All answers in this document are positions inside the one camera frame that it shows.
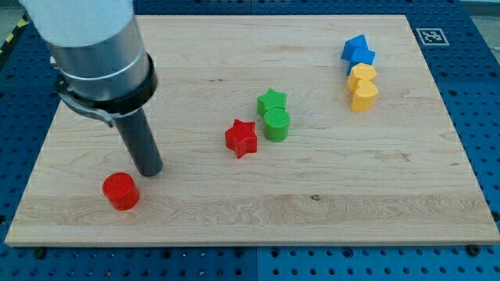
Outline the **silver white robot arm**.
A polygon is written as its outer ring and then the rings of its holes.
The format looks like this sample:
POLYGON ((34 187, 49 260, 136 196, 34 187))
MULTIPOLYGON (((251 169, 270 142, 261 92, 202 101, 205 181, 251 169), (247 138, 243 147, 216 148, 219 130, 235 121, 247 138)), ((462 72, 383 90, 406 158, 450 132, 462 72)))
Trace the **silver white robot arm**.
POLYGON ((60 71, 55 90, 82 116, 108 125, 135 113, 157 80, 132 0, 21 0, 60 71))

